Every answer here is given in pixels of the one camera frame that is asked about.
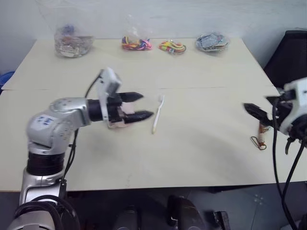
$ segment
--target white table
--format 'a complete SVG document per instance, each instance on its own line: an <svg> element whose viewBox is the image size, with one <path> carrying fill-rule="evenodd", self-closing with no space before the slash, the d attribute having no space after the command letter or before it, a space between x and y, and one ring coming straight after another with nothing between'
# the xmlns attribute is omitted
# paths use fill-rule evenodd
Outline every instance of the white table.
<svg viewBox="0 0 307 230"><path fill-rule="evenodd" d="M192 40L185 41L192 45ZM255 103L269 112L272 107L264 96L276 95L277 91L240 39L231 43L237 45L237 49L230 46L218 57L191 48L190 53L179 57L153 50L132 52L132 58L128 59L129 53L120 49L111 52L111 44L118 42L98 41L93 52L77 59L58 59L51 53L40 53L44 47L52 52L52 42L36 43L5 86L11 90L0 96L0 190L20 190L27 159L25 127L29 118L45 110L57 98L82 96L99 69L101 57L106 55L102 50L116 57L113 64L120 62L120 71L125 70L120 73L121 91L137 91L145 96L135 104L136 109L156 111L160 94L165 95L165 105L154 135L151 134L153 118L118 130L108 130L102 122L81 128L76 158L68 173L68 190L274 183L272 130L266 134L268 148L265 151L255 148L249 137L257 134L258 121L245 112L242 103ZM38 70L31 69L35 55L40 55L36 58ZM138 55L150 55L150 58L142 60ZM195 65L201 63L196 57L204 59L202 67ZM169 69L158 65L165 63L163 59L168 59ZM151 69L144 69L147 62ZM144 65L137 69L131 63ZM66 74L55 75L54 80L50 80L54 71L61 72L60 67ZM91 74L79 77L76 69ZM45 75L38 77L37 71ZM244 78L237 75L240 71L246 72ZM190 73L191 82L184 78L185 73ZM89 98L97 98L95 91ZM299 148L297 143L293 144L291 154L286 156L286 138L279 134L277 142L280 181L285 181ZM306 160L303 154L293 181L307 179Z"/></svg>

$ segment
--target blue object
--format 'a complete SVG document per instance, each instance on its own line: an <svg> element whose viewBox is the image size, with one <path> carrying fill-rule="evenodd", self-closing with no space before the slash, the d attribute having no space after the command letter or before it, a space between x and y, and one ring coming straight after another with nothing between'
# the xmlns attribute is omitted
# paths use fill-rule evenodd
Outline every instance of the blue object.
<svg viewBox="0 0 307 230"><path fill-rule="evenodd" d="M0 89L11 78L11 76L13 76L14 73L15 71L11 71L0 76Z"/></svg>

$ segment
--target rubber band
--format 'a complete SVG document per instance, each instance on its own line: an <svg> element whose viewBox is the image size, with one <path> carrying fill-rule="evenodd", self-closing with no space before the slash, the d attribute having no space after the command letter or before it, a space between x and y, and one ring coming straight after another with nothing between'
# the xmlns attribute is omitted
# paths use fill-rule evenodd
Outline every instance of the rubber band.
<svg viewBox="0 0 307 230"><path fill-rule="evenodd" d="M187 47L181 43L166 41L159 45L159 49L171 54L183 54L187 50Z"/></svg>
<svg viewBox="0 0 307 230"><path fill-rule="evenodd" d="M126 50L152 50L153 46L150 44L149 39L140 39L137 42L132 42L127 36L121 40L121 47Z"/></svg>

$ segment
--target floor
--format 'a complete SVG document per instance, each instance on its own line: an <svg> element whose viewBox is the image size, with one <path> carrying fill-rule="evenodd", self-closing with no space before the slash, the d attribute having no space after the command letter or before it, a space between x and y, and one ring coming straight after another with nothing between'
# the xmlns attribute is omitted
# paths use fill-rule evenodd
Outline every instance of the floor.
<svg viewBox="0 0 307 230"><path fill-rule="evenodd" d="M165 223L169 195L191 200L204 219L211 211L226 211L232 230L279 230L287 225L275 184L213 192L208 187L70 192L69 201L87 230L110 230L116 215L131 204L142 211L142 229L170 230ZM11 222L18 199L19 193L0 193L0 229ZM307 213L305 182L291 183L287 203L294 219Z"/></svg>

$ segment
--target metal clip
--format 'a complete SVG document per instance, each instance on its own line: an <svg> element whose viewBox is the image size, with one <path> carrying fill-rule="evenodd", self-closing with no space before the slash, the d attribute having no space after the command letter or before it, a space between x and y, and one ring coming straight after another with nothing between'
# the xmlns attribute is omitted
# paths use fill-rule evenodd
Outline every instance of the metal clip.
<svg viewBox="0 0 307 230"><path fill-rule="evenodd" d="M254 145L259 149L259 150L265 150L267 148L267 145L263 142L259 142L258 138L255 136L250 137L251 142L254 143Z"/></svg>

